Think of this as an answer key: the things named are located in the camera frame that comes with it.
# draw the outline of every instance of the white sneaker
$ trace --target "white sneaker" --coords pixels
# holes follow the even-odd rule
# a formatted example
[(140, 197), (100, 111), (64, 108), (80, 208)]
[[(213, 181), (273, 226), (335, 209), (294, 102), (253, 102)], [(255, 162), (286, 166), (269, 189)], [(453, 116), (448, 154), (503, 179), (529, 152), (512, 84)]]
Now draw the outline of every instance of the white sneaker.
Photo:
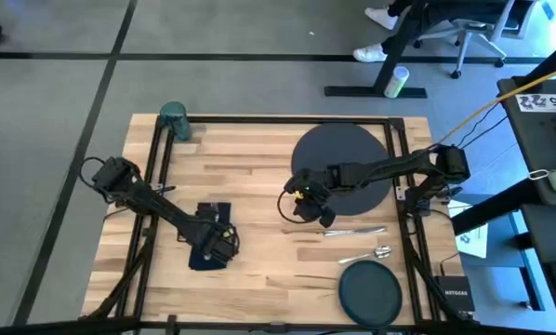
[(360, 62), (385, 61), (388, 57), (383, 53), (381, 44), (358, 48), (352, 52), (352, 56)]
[(369, 7), (364, 10), (364, 14), (369, 17), (369, 19), (379, 23), (382, 27), (388, 30), (393, 30), (396, 26), (396, 22), (398, 21), (398, 17), (391, 17), (388, 15), (387, 9), (375, 9)]

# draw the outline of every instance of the desk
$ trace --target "desk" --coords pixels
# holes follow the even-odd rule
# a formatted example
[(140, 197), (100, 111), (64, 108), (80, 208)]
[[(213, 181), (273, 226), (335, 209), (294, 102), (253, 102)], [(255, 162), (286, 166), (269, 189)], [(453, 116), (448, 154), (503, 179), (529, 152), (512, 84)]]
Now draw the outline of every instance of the desk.
[[(513, 79), (498, 82), (500, 94), (516, 88)], [(556, 94), (556, 80), (542, 83), (536, 94)], [(556, 169), (556, 113), (522, 112), (516, 98), (502, 102), (528, 169)], [(519, 248), (534, 248), (556, 305), (550, 269), (556, 262), (556, 193), (547, 180), (525, 179), (453, 218), (457, 235), (512, 210), (521, 209), (529, 233), (518, 235)]]
[[(140, 166), (142, 172), (155, 119), (153, 114), (133, 115), (126, 137), (123, 156)], [(404, 118), (404, 124), (410, 151), (431, 144), (426, 118)], [(192, 123), (192, 140), (173, 145), (166, 184), (176, 185), (177, 190), (165, 196), (191, 213), (198, 202), (231, 202), (231, 220), (241, 237), (241, 251), (225, 270), (191, 271), (187, 265), (191, 248), (177, 242), (173, 226), (161, 222), (142, 320), (166, 321), (168, 315), (178, 315), (179, 321), (195, 323), (353, 325), (338, 302), (337, 284), (344, 266), (337, 260), (370, 252), (376, 245), (389, 245), (392, 255), (382, 263), (398, 278), (404, 299), (393, 324), (414, 325), (393, 189), (376, 208), (359, 216), (339, 216), (332, 227), (385, 225), (388, 230), (382, 234), (324, 238), (318, 234), (323, 230), (318, 223), (288, 223), (276, 211), (276, 197), (291, 176), (295, 144), (315, 126)], [(383, 126), (363, 127), (385, 143)], [(399, 153), (400, 143), (394, 144)], [(288, 200), (283, 206), (285, 212), (292, 212), (292, 201)], [(433, 207), (446, 210), (441, 204)], [(82, 314), (92, 312), (121, 277), (134, 217), (126, 211), (104, 223)], [(457, 252), (453, 229), (447, 218), (436, 213), (423, 221), (431, 268), (436, 271), (439, 261)], [(447, 261), (445, 269), (450, 275), (461, 275), (459, 258)], [(422, 315), (429, 318), (419, 276), (417, 282)], [(135, 286), (129, 294), (132, 307)]]

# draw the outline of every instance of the metal utensil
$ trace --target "metal utensil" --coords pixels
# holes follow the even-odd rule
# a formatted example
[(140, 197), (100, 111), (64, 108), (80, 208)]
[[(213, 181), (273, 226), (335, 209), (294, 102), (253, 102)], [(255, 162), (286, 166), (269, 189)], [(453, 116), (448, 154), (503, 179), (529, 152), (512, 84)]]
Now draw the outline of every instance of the metal utensil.
[(360, 259), (363, 259), (365, 257), (369, 257), (371, 255), (374, 255), (378, 259), (384, 259), (384, 258), (389, 257), (391, 255), (391, 248), (388, 247), (388, 246), (377, 247), (377, 248), (375, 248), (375, 250), (373, 250), (373, 253), (368, 253), (368, 254), (364, 254), (364, 255), (361, 255), (361, 256), (355, 256), (355, 257), (342, 259), (342, 260), (339, 260), (338, 263), (345, 264), (349, 261), (360, 260)]
[(325, 231), (325, 237), (333, 237), (333, 236), (343, 236), (343, 235), (370, 235), (375, 233), (385, 232), (386, 227), (378, 226), (378, 227), (371, 227), (371, 228), (361, 228), (355, 230), (331, 230)]

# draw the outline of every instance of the desk leg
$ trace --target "desk leg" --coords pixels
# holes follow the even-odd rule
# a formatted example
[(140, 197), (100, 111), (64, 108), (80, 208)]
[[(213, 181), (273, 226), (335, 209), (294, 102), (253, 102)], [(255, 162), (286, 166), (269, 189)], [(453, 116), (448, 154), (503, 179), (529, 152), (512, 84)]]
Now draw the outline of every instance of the desk leg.
[(456, 236), (462, 235), (496, 217), (518, 209), (521, 204), (536, 204), (539, 201), (534, 182), (525, 179), (456, 215), (452, 218), (454, 232)]
[[(400, 30), (395, 36), (394, 45), (383, 63), (375, 84), (371, 87), (324, 87), (326, 97), (376, 97), (385, 98), (383, 92), (390, 82), (393, 69), (402, 57), (404, 48), (410, 39), (411, 33), (420, 24), (420, 15), (425, 6), (425, 0), (414, 0), (412, 7), (404, 18)], [(398, 98), (427, 98), (427, 91), (422, 87), (404, 87)]]

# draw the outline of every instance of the spoon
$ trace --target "spoon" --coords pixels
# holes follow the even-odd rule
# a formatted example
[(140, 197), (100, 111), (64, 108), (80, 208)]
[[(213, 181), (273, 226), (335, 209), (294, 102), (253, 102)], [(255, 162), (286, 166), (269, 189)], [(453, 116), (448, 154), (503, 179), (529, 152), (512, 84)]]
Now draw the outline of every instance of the spoon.
[(377, 248), (375, 248), (375, 250), (373, 250), (373, 253), (368, 253), (368, 254), (364, 254), (364, 255), (361, 255), (361, 256), (355, 256), (355, 257), (342, 259), (342, 260), (339, 260), (338, 263), (345, 264), (349, 261), (360, 260), (362, 258), (369, 257), (371, 255), (375, 255), (375, 257), (378, 258), (378, 259), (384, 259), (386, 257), (389, 257), (390, 254), (391, 254), (391, 248), (390, 247), (388, 247), (388, 246), (377, 247)]

